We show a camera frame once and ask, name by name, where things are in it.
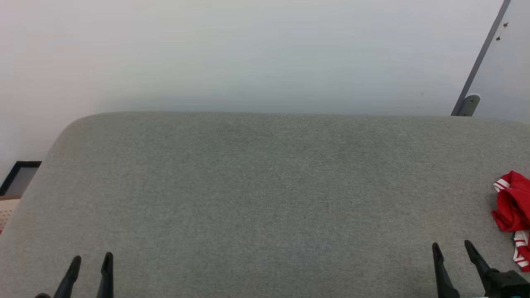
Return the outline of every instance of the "black frame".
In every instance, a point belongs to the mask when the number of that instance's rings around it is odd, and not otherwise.
[[[41,161],[17,161],[0,187],[0,196],[5,196],[9,186],[11,186],[11,183],[13,183],[21,168],[38,168],[41,163]]]

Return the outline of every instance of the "white panel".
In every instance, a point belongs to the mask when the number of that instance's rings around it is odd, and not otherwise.
[[[530,123],[529,13],[530,1],[511,0],[468,92],[480,95],[473,117]]]
[[[0,177],[105,111],[450,115],[501,3],[3,1]]]

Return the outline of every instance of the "metal bracket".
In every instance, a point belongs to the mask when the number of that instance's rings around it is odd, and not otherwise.
[[[480,102],[480,96],[478,95],[469,95],[464,99],[464,103],[462,104],[462,108],[460,109],[460,112],[458,112],[458,116],[466,116],[471,117],[473,116],[473,113],[475,113],[476,106],[478,106]]]

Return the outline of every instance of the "red cloth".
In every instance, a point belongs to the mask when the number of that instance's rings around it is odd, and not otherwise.
[[[491,214],[505,232],[530,229],[530,180],[511,171],[494,184],[500,189],[497,210]]]

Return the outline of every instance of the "gray fabric surface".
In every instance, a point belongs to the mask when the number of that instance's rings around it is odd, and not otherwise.
[[[492,183],[530,174],[530,127],[472,118],[111,113],[61,134],[0,235],[1,297],[462,297],[463,241],[517,269]]]

